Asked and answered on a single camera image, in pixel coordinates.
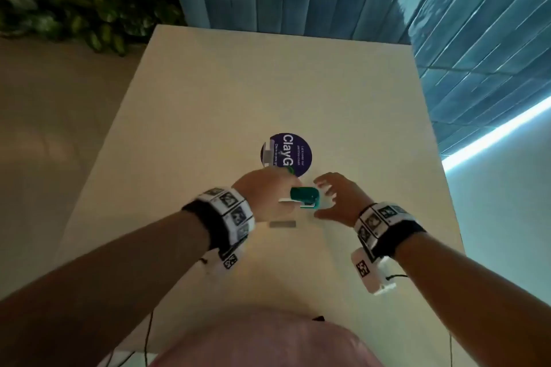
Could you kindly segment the person's right hand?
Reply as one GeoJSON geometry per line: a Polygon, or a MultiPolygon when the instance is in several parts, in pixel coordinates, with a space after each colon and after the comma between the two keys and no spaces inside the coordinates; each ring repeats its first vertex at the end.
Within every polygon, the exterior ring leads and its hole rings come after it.
{"type": "Polygon", "coordinates": [[[340,173],[325,173],[313,180],[313,183],[325,191],[332,200],[329,208],[337,208],[341,216],[341,225],[353,228],[361,214],[376,202],[354,181],[340,173]]]}

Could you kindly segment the person's left hand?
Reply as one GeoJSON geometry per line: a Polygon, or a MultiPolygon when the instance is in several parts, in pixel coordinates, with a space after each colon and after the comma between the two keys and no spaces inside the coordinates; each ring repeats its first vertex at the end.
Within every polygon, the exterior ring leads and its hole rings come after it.
{"type": "Polygon", "coordinates": [[[293,212],[276,205],[276,167],[251,171],[231,185],[248,202],[256,222],[271,222],[293,212]]]}

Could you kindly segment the green and white stapler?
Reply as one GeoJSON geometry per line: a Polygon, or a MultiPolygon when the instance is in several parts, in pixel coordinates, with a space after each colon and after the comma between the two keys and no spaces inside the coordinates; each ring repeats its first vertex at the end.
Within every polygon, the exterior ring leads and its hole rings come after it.
{"type": "Polygon", "coordinates": [[[281,190],[276,205],[284,212],[293,212],[298,209],[315,210],[320,203],[321,194],[318,188],[287,186],[281,190]]]}

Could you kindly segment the person's left forearm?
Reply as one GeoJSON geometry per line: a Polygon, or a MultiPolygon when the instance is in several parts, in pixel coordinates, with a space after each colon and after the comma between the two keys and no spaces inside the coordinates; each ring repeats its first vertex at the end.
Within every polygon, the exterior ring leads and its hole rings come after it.
{"type": "Polygon", "coordinates": [[[37,278],[0,301],[0,367],[96,367],[209,248],[176,212],[37,278]]]}

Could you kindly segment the person's right forearm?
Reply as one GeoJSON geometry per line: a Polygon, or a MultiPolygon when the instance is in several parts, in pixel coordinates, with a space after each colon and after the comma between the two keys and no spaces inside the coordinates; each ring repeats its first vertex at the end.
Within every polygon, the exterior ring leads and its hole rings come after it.
{"type": "Polygon", "coordinates": [[[480,367],[551,367],[551,307],[427,233],[394,254],[480,367]]]}

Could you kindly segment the round purple sticker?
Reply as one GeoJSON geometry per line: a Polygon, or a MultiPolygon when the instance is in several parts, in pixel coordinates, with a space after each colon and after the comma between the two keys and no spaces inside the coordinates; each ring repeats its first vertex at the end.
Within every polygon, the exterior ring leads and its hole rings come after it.
{"type": "Polygon", "coordinates": [[[307,141],[289,132],[272,135],[270,139],[275,143],[274,167],[286,168],[296,177],[308,172],[313,162],[313,153],[307,141]]]}

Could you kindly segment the right marker wrist band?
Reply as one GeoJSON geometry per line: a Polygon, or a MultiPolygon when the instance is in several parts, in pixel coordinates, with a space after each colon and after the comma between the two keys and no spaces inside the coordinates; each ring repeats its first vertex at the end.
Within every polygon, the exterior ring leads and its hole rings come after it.
{"type": "Polygon", "coordinates": [[[368,260],[378,262],[392,258],[397,247],[406,239],[426,230],[417,219],[401,206],[379,202],[365,207],[357,218],[354,231],[368,260]]]}

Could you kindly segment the marker wrist band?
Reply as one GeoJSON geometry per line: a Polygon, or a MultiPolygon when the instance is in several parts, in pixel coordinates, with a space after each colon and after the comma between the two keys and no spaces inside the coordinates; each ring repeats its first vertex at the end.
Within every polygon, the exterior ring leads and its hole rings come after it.
{"type": "Polygon", "coordinates": [[[209,235],[209,250],[220,254],[239,247],[255,227],[249,203],[233,188],[211,188],[181,210],[199,219],[209,235]]]}
{"type": "Polygon", "coordinates": [[[365,207],[357,218],[354,231],[368,260],[378,262],[392,258],[397,247],[406,239],[426,230],[417,219],[401,206],[379,202],[365,207]]]}

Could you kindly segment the left marker wrist band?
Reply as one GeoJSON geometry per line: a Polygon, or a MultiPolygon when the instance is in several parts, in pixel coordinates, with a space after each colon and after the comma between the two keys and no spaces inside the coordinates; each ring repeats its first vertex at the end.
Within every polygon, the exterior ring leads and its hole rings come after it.
{"type": "Polygon", "coordinates": [[[181,210],[199,219],[209,235],[209,250],[220,254],[239,247],[255,227],[249,203],[233,188],[211,188],[181,210]]]}

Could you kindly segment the person's pink shirt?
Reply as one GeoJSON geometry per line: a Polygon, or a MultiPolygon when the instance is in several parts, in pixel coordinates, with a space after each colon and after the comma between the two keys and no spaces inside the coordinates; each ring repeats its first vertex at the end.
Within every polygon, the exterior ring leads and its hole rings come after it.
{"type": "Polygon", "coordinates": [[[255,310],[186,333],[149,367],[384,367],[349,329],[255,310]]]}

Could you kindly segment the white light strip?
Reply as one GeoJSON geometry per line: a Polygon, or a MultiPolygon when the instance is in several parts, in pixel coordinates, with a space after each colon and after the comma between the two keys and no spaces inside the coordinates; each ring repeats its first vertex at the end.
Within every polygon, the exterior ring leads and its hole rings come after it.
{"type": "Polygon", "coordinates": [[[450,173],[458,166],[492,148],[499,142],[505,140],[519,128],[526,126],[528,123],[550,110],[551,93],[546,98],[541,98],[538,103],[535,103],[530,108],[522,111],[522,113],[519,113],[513,118],[505,121],[502,125],[495,127],[492,131],[487,132],[472,142],[468,142],[465,146],[456,149],[450,155],[446,155],[446,157],[442,159],[445,174],[450,173]]]}

